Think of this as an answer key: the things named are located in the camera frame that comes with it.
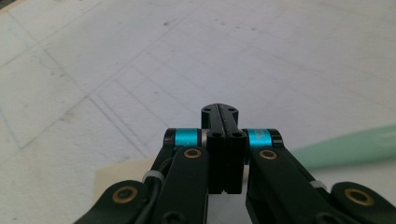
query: mint green tube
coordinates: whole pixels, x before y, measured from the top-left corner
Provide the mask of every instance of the mint green tube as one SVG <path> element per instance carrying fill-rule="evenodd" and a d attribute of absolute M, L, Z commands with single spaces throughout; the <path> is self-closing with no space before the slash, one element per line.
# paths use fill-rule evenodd
<path fill-rule="evenodd" d="M 291 153 L 307 169 L 393 159 L 396 125 L 344 135 Z"/>

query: white floor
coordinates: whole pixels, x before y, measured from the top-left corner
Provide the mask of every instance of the white floor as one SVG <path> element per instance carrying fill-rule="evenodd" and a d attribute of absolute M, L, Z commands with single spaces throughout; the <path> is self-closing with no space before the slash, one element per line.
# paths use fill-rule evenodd
<path fill-rule="evenodd" d="M 279 129 L 289 149 L 395 124 L 395 11 L 29 0 L 1 14 L 0 222 L 73 222 L 97 168 L 155 156 L 166 128 L 198 128 L 213 103 L 238 108 L 241 128 Z"/>

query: tile grout line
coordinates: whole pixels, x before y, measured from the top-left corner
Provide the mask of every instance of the tile grout line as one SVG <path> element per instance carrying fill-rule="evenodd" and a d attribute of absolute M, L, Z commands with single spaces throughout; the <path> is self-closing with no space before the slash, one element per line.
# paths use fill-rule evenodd
<path fill-rule="evenodd" d="M 72 80 L 72 82 L 81 90 L 81 92 L 83 92 L 84 93 L 84 95 L 86 96 L 87 95 L 87 92 L 85 92 L 79 85 L 78 85 L 78 83 L 64 70 L 64 68 L 60 65 L 60 63 L 58 62 L 58 60 L 56 60 L 46 49 L 44 49 L 42 46 L 41 46 L 41 42 L 42 41 L 37 41 L 34 37 L 33 37 L 33 35 L 16 19 L 16 18 L 14 18 L 14 16 L 12 16 L 12 14 L 9 14 L 9 16 L 12 18 L 12 20 L 14 20 L 21 28 L 22 28 L 22 30 L 26 33 L 26 34 L 28 34 L 29 35 L 29 37 L 30 38 L 32 38 L 32 40 L 33 41 L 35 41 L 35 45 L 32 47 L 32 48 L 34 48 L 34 47 L 37 47 L 37 48 L 39 48 L 39 49 L 41 49 L 41 50 L 43 50 L 43 52 L 51 59 L 51 60 L 53 60 L 53 62 L 57 65 L 57 69 L 60 69 L 68 78 L 70 78 L 70 80 Z"/>
<path fill-rule="evenodd" d="M 64 113 L 62 113 L 62 115 L 59 117 L 61 118 L 65 113 L 67 113 L 68 111 L 70 111 L 71 109 L 75 108 L 77 105 L 79 105 L 82 101 L 84 101 L 87 98 L 87 94 L 86 92 L 77 84 L 77 82 L 71 78 L 66 71 L 64 71 L 64 69 L 62 69 L 62 67 L 60 66 L 60 64 L 58 63 L 58 61 L 52 57 L 52 55 L 50 55 L 46 50 L 44 50 L 41 45 L 39 44 L 39 42 L 24 28 L 24 26 L 21 25 L 21 23 L 16 20 L 12 14 L 8 13 L 9 17 L 14 20 L 19 26 L 20 28 L 35 42 L 35 44 L 30 47 L 28 50 L 24 51 L 23 53 L 21 53 L 18 57 L 22 56 L 22 54 L 26 53 L 27 51 L 33 49 L 33 48 L 40 48 L 41 50 L 43 50 L 43 52 L 51 59 L 53 60 L 53 62 L 58 66 L 58 69 L 60 69 L 62 72 L 64 72 L 69 78 L 70 80 L 80 89 L 80 91 L 83 93 L 83 97 L 81 100 L 77 101 L 74 105 L 72 105 L 69 109 L 67 109 Z M 36 135 L 35 137 L 33 137 L 31 140 L 29 140 L 26 144 L 22 145 L 21 142 L 19 141 L 17 135 L 12 131 L 11 129 L 11 125 L 9 124 L 6 116 L 4 115 L 3 111 L 0 110 L 1 113 L 1 117 L 3 118 L 3 120 L 6 122 L 7 128 L 8 130 L 11 132 L 11 134 L 13 135 L 14 141 L 16 142 L 16 144 L 18 145 L 19 149 L 25 149 L 29 144 L 31 144 L 33 141 L 35 141 L 37 139 L 37 137 L 39 137 L 44 131 L 46 131 L 48 128 L 50 128 L 51 126 L 53 126 L 58 120 L 59 118 L 55 119 L 50 125 L 48 125 L 47 127 L 45 127 L 38 135 Z"/>
<path fill-rule="evenodd" d="M 54 31 L 52 34 L 50 34 L 50 35 L 44 37 L 44 38 L 43 38 L 42 40 L 40 40 L 40 41 L 36 41 L 36 40 L 35 40 L 35 42 L 36 42 L 37 44 L 40 44 L 40 43 L 44 42 L 45 40 L 47 40 L 47 39 L 50 38 L 51 36 L 57 34 L 60 30 L 66 28 L 67 26 L 69 26 L 69 25 L 72 24 L 73 22 L 77 21 L 78 19 L 82 18 L 84 15 L 86 15 L 87 13 L 89 13 L 90 11 L 92 11 L 93 9 L 95 9 L 96 7 L 100 6 L 102 3 L 103 3 L 103 1 L 98 2 L 96 5 L 92 6 L 91 8 L 89 8 L 89 9 L 87 9 L 86 11 L 84 11 L 83 13 L 81 13 L 80 15 L 76 16 L 73 20 L 71 20 L 71 21 L 68 22 L 67 24 L 64 24 L 62 27 L 60 27 L 58 30 Z"/>
<path fill-rule="evenodd" d="M 152 48 L 153 46 L 159 44 L 162 39 L 167 36 L 169 33 L 171 33 L 175 27 L 177 27 L 181 22 L 183 22 L 184 20 L 186 20 L 190 15 L 192 15 L 193 13 L 195 13 L 195 11 L 197 11 L 198 9 L 200 9 L 201 7 L 203 7 L 203 5 L 205 4 L 205 1 L 198 6 L 197 8 L 195 8 L 192 12 L 190 12 L 187 16 L 185 16 L 183 19 L 181 19 L 180 21 L 178 21 L 174 26 L 172 26 L 169 30 L 167 30 L 164 34 L 160 35 L 159 37 L 157 37 L 152 43 L 148 44 L 145 48 L 143 48 L 139 53 L 137 53 L 129 62 L 127 62 L 124 66 L 122 66 L 120 69 L 118 69 L 116 72 L 113 73 L 113 75 L 109 78 L 107 78 L 105 81 L 102 82 L 102 84 L 98 85 L 96 88 L 94 88 L 91 92 L 89 92 L 89 95 L 94 94 L 95 92 L 97 92 L 98 90 L 102 89 L 105 85 L 107 85 L 108 83 L 110 83 L 111 81 L 114 81 L 115 79 L 117 79 L 120 76 L 120 72 L 123 71 L 126 67 L 131 66 L 132 63 L 134 62 L 134 60 L 136 60 L 138 57 L 140 57 L 143 53 L 147 52 L 148 49 Z"/>
<path fill-rule="evenodd" d="M 125 86 L 123 86 L 117 79 L 115 80 L 115 82 L 116 82 L 117 84 L 119 84 L 120 87 L 121 87 L 123 90 L 125 90 L 126 92 L 128 92 L 128 94 L 129 94 L 132 98 L 136 99 L 137 102 L 139 102 L 140 104 L 142 104 L 142 106 L 145 107 L 145 108 L 147 109 L 147 111 L 148 111 L 149 113 L 151 113 L 156 119 L 160 120 L 161 123 L 162 123 L 163 125 L 167 126 L 167 124 L 166 124 L 160 117 L 158 117 L 157 114 L 155 114 L 153 111 L 151 111 L 151 109 L 150 109 L 144 102 L 140 101 L 140 100 L 139 100 L 137 97 L 135 97 L 131 92 L 129 92 L 129 91 L 125 88 Z"/>
<path fill-rule="evenodd" d="M 113 126 L 121 133 L 121 135 L 136 149 L 136 151 L 144 158 L 146 158 L 146 155 L 141 151 L 141 149 L 134 143 L 134 141 L 131 141 L 126 134 L 122 131 L 122 129 L 116 124 L 114 123 L 113 120 L 111 120 L 110 116 L 103 110 L 102 107 L 99 106 L 99 104 L 97 104 L 95 102 L 94 99 L 92 99 L 91 97 L 89 98 L 90 101 L 96 106 L 96 108 L 106 117 L 106 119 L 111 122 L 113 124 Z"/>
<path fill-rule="evenodd" d="M 13 21 L 15 21 L 15 23 L 17 23 L 17 25 L 18 25 L 20 28 L 22 28 L 22 30 L 23 30 L 26 34 L 28 34 L 27 31 L 24 29 L 24 27 L 22 27 L 21 24 L 20 24 L 17 20 L 15 20 L 15 18 L 12 16 L 11 13 L 9 13 L 9 12 L 7 11 L 5 14 L 8 15 Z M 27 51 L 29 51 L 29 50 L 33 49 L 35 46 L 37 46 L 37 42 L 32 38 L 32 36 L 31 36 L 30 34 L 28 34 L 28 35 L 29 35 L 29 37 L 33 40 L 33 42 L 35 42 L 35 43 L 33 44 L 33 46 L 29 46 L 27 49 L 23 50 L 21 53 L 19 53 L 18 55 L 14 56 L 12 59 L 9 59 L 7 62 L 1 64 L 1 65 L 0 65 L 0 69 L 3 68 L 3 67 L 5 67 L 5 66 L 7 66 L 8 64 L 14 62 L 16 59 L 18 59 L 19 57 L 21 57 L 22 54 L 26 53 Z"/>
<path fill-rule="evenodd" d="M 65 114 L 67 114 L 70 110 L 76 108 L 79 104 L 81 104 L 83 101 L 85 101 L 88 97 L 84 97 L 81 100 L 79 100 L 75 105 L 72 105 L 70 108 L 68 108 L 61 116 L 63 117 Z M 2 119 L 5 121 L 5 124 L 7 125 L 7 119 L 5 118 L 3 111 L 1 110 L 1 106 L 0 106 L 0 116 L 2 117 Z M 22 150 L 26 149 L 26 147 L 28 147 L 31 143 L 33 143 L 38 137 L 41 136 L 41 134 L 43 134 L 45 131 L 47 131 L 50 127 L 52 127 L 56 122 L 58 122 L 58 120 L 60 118 L 57 118 L 55 121 L 53 121 L 50 125 L 48 125 L 46 128 L 44 128 L 39 134 L 37 134 L 35 137 L 33 137 L 31 140 L 29 140 L 26 144 L 22 145 L 20 141 L 18 141 L 17 135 L 11 133 L 11 135 L 13 135 L 14 141 L 17 143 L 19 150 L 17 152 L 15 152 L 13 155 L 9 156 L 9 158 L 7 158 L 4 162 L 2 162 L 2 164 L 0 164 L 0 170 L 1 170 L 1 166 L 3 165 L 3 163 L 7 163 L 8 160 L 12 159 L 13 157 L 17 156 Z"/>
<path fill-rule="evenodd" d="M 360 15 L 359 13 L 354 12 L 354 11 L 352 11 L 352 10 L 351 10 L 350 12 L 351 12 L 351 13 L 354 13 L 354 14 Z M 341 21 L 338 22 L 338 23 L 332 28 L 332 33 L 336 31 L 336 29 L 337 29 L 337 27 L 338 27 L 339 24 L 342 24 L 342 22 L 341 22 Z M 261 52 L 265 52 L 265 53 L 270 54 L 272 57 L 277 58 L 277 59 L 281 60 L 282 62 L 285 62 L 285 63 L 288 63 L 288 64 L 290 64 L 290 65 L 296 66 L 296 67 L 298 67 L 300 70 L 305 70 L 305 69 L 307 69 L 307 70 L 315 70 L 315 69 L 310 69 L 310 68 L 303 67 L 303 66 L 301 66 L 300 64 L 295 63 L 295 62 L 292 62 L 292 61 L 290 61 L 290 60 L 285 60 L 285 59 L 283 58 L 283 56 L 278 56 L 278 55 L 275 55 L 275 54 L 273 54 L 273 53 L 271 53 L 271 52 L 267 52 L 267 51 L 265 51 L 265 50 L 263 50 L 263 49 L 260 49 L 260 48 L 255 47 L 254 45 L 251 45 L 251 44 L 249 44 L 249 43 L 247 43 L 247 44 L 248 44 L 250 47 L 255 48 L 255 49 L 257 49 L 257 50 L 259 50 L 259 51 L 261 51 Z M 311 50 L 309 50 L 309 52 L 312 53 L 313 55 L 318 55 L 316 49 L 311 49 Z M 340 64 L 345 65 L 345 66 L 348 66 L 348 67 L 350 67 L 350 68 L 352 68 L 352 69 L 355 69 L 354 67 L 350 66 L 350 65 L 347 64 L 347 63 L 340 63 Z M 319 78 L 321 78 L 321 79 L 323 79 L 323 80 L 329 81 L 329 82 L 332 83 L 333 85 L 335 85 L 335 86 L 337 86 L 337 87 L 339 87 L 339 88 L 342 88 L 342 89 L 345 90 L 345 91 L 353 92 L 354 94 L 359 95 L 360 97 L 362 97 L 362 98 L 365 99 L 365 100 L 368 100 L 369 102 L 372 102 L 372 103 L 374 103 L 374 104 L 376 104 L 376 105 L 379 105 L 379 106 L 381 106 L 381 107 L 383 107 L 383 108 L 386 108 L 386 109 L 388 109 L 388 110 L 390 110 L 390 111 L 396 112 L 396 111 L 395 111 L 394 109 L 392 109 L 391 107 L 383 106 L 383 105 L 381 105 L 378 101 L 372 100 L 372 99 L 370 99 L 370 98 L 368 98 L 368 97 L 362 95 L 361 93 L 358 93 L 358 92 L 355 92 L 355 91 L 351 91 L 351 90 L 345 89 L 343 86 L 341 86 L 341 85 L 339 85 L 339 84 L 337 84 L 337 83 L 335 83 L 335 82 L 333 82 L 333 81 L 331 81 L 331 80 L 329 80 L 329 79 L 327 79 L 327 78 L 325 78 L 325 77 L 320 77 L 320 76 L 317 76 L 317 77 L 319 77 Z"/>
<path fill-rule="evenodd" d="M 112 114 L 116 117 L 116 119 L 120 122 L 120 124 L 121 124 L 126 130 L 128 130 L 128 132 L 130 132 L 130 133 L 132 134 L 132 136 L 134 136 L 134 138 L 136 138 L 136 142 L 137 142 L 137 143 L 140 143 L 142 146 L 145 145 L 145 144 L 138 138 L 137 134 L 136 134 L 133 130 L 131 130 L 131 128 L 125 123 L 125 121 L 122 120 L 122 119 L 117 115 L 117 113 L 112 109 L 112 107 L 109 106 L 109 105 L 107 104 L 107 102 L 102 98 L 102 96 L 101 96 L 101 95 L 97 95 L 97 97 L 98 97 L 98 98 L 100 99 L 100 101 L 105 105 L 105 107 L 110 111 L 110 113 L 112 113 Z M 131 139 L 128 137 L 128 134 L 126 134 L 126 133 L 121 129 L 121 127 L 120 127 L 119 125 L 117 125 L 113 120 L 111 120 L 111 118 L 110 118 L 110 116 L 109 116 L 108 114 L 107 114 L 106 117 L 107 117 L 108 119 L 110 119 L 110 122 L 112 122 L 115 126 L 117 126 L 117 129 L 120 130 L 121 134 L 122 134 L 125 138 L 127 138 L 127 140 L 128 140 L 129 142 L 131 142 L 131 145 L 132 145 L 132 146 L 135 146 L 136 149 L 146 158 L 147 155 L 145 155 L 145 153 L 143 153 L 143 151 L 141 150 L 141 147 L 137 146 L 137 145 L 134 143 L 134 141 L 131 140 Z"/>
<path fill-rule="evenodd" d="M 9 120 L 7 119 L 6 115 L 4 114 L 1 106 L 0 106 L 0 117 L 3 119 L 3 122 L 6 124 L 8 132 L 11 134 L 12 138 L 14 139 L 14 142 L 17 144 L 18 149 L 22 149 L 21 141 L 18 139 L 18 136 L 13 131 L 11 124 L 9 123 Z"/>

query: black screw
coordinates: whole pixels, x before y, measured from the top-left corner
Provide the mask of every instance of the black screw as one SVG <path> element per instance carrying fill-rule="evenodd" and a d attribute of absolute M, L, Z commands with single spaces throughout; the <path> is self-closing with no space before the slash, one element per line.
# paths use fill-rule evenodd
<path fill-rule="evenodd" d="M 180 212 L 168 212 L 163 215 L 161 224 L 186 224 L 186 217 Z"/>
<path fill-rule="evenodd" d="M 196 156 L 196 155 L 198 155 L 198 151 L 197 150 L 189 150 L 187 152 L 187 154 L 189 154 L 189 156 Z"/>
<path fill-rule="evenodd" d="M 317 213 L 315 224 L 344 224 L 344 222 L 330 213 Z"/>
<path fill-rule="evenodd" d="M 132 195 L 132 191 L 130 189 L 123 189 L 119 192 L 118 196 L 122 199 L 126 199 Z"/>

